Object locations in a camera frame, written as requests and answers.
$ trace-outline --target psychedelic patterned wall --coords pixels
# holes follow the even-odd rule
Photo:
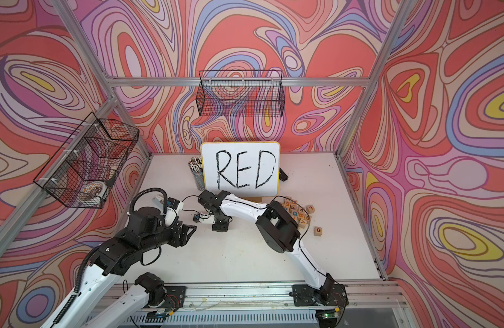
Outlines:
[[[419,1],[342,158],[419,325],[504,327],[504,1]]]
[[[276,68],[288,77],[366,77],[397,6],[390,0],[86,0],[74,13],[112,76]],[[216,140],[334,151],[360,88],[285,91],[285,117],[263,120],[199,118],[196,88],[119,88],[118,95],[152,152],[199,152],[202,142]]]
[[[0,224],[104,100],[49,1],[0,2]],[[0,259],[0,327],[41,325],[72,288],[90,247],[117,229],[143,162],[134,148],[101,210],[46,198]]]
[[[277,67],[291,77],[325,77],[358,68],[357,76],[368,76],[397,4],[393,0],[72,2],[106,72],[120,77],[195,77],[198,70],[235,66]]]
[[[199,116],[195,89],[121,87],[117,94],[153,153],[199,152],[205,141],[278,141],[282,151],[335,151],[360,87],[303,87],[282,118]]]
[[[104,102],[70,35],[46,6],[0,5],[0,224],[40,167]]]

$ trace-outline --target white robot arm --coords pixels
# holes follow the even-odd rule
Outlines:
[[[222,201],[220,208],[228,216],[238,217],[255,224],[258,217],[263,215],[267,210],[268,204],[243,200],[234,194],[230,194]],[[294,242],[292,248],[293,251],[285,251],[284,253],[287,254],[303,273],[307,285],[314,289],[320,289],[325,283],[326,277],[319,272],[324,272],[324,270],[312,258],[303,241],[299,238]]]
[[[161,192],[164,199],[168,200],[163,211],[154,207],[134,210],[137,199],[149,192]],[[183,225],[178,221],[177,212],[181,208],[182,203],[167,198],[163,189],[151,188],[138,193],[130,203],[128,225],[86,255],[78,270],[74,290],[55,309],[42,328],[81,327],[104,294],[132,264],[141,261],[144,252],[166,244],[173,247],[185,246],[196,226]],[[146,305],[161,306],[166,295],[164,282],[147,272],[140,275],[121,298],[82,327],[116,328],[128,316]]]
[[[163,197],[157,197],[163,204],[163,210],[142,207],[134,211],[135,202],[140,196],[156,191],[163,194]],[[286,253],[292,259],[303,273],[307,285],[311,287],[293,286],[293,290],[297,286],[302,287],[301,292],[291,293],[294,294],[295,303],[296,298],[304,301],[300,305],[296,304],[297,306],[337,304],[337,300],[331,297],[334,291],[334,279],[329,273],[324,274],[322,268],[308,253],[300,240],[297,224],[280,203],[272,201],[270,204],[258,204],[243,200],[229,192],[215,195],[208,191],[203,191],[199,195],[198,202],[209,212],[207,216],[209,219],[206,222],[212,223],[212,230],[227,231],[232,217],[242,218],[256,224],[273,250]],[[88,314],[108,289],[119,281],[132,264],[142,259],[144,252],[165,244],[173,247],[187,244],[196,226],[183,225],[177,220],[177,212],[182,206],[182,202],[167,198],[164,190],[160,188],[146,189],[138,193],[130,203],[128,225],[85,257],[79,268],[74,291],[66,296],[42,328],[115,328],[128,316],[147,305],[162,306],[167,295],[164,282],[147,272],[139,276],[136,283],[121,298],[83,325]],[[345,297],[343,304],[346,306],[348,300],[344,287],[342,294]]]
[[[215,195],[203,191],[198,202],[213,216],[212,230],[225,232],[231,217],[255,223],[263,238],[273,250],[285,253],[301,270],[308,286],[315,290],[315,298],[327,304],[333,289],[334,279],[317,264],[300,240],[298,225],[280,203],[258,204],[243,200],[234,194],[222,191]]]

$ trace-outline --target wire basket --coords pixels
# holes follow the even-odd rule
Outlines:
[[[137,128],[96,118],[46,183],[34,182],[66,207],[102,208],[138,139]]]
[[[283,116],[280,70],[204,70],[199,76],[195,100],[200,116]]]

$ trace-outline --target metal grate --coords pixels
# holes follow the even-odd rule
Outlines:
[[[280,70],[207,70],[196,103],[200,116],[282,117],[285,91]]]
[[[137,128],[117,120],[91,125],[44,185],[34,180],[66,207],[102,208],[139,139]]]
[[[97,313],[90,315],[90,321]],[[189,326],[189,325],[236,325],[236,324],[301,324],[317,323],[315,310],[258,310],[258,311],[178,311],[166,320],[162,318],[148,319],[146,313],[137,312],[133,320],[140,326]],[[133,327],[127,318],[119,327]]]

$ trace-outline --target white tabletop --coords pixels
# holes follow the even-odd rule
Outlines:
[[[187,165],[191,157],[154,156],[141,190],[160,187],[168,197],[178,200],[200,194]],[[294,198],[302,206],[315,207],[309,232],[302,241],[318,264],[336,280],[379,279],[334,155],[282,154],[280,166],[289,178],[280,181],[279,194]],[[155,206],[152,201],[155,194],[143,195],[136,209]],[[186,200],[184,208],[206,213],[195,197]],[[303,280],[286,255],[267,246],[254,224],[236,218],[228,232],[216,233],[211,225],[196,224],[193,215],[194,212],[179,214],[183,223],[197,226],[186,246],[164,245],[155,263],[131,266],[124,279],[133,283],[149,271],[170,283]],[[313,235],[314,226],[323,228],[321,237]],[[157,250],[146,252],[144,262],[152,261],[157,253]]]

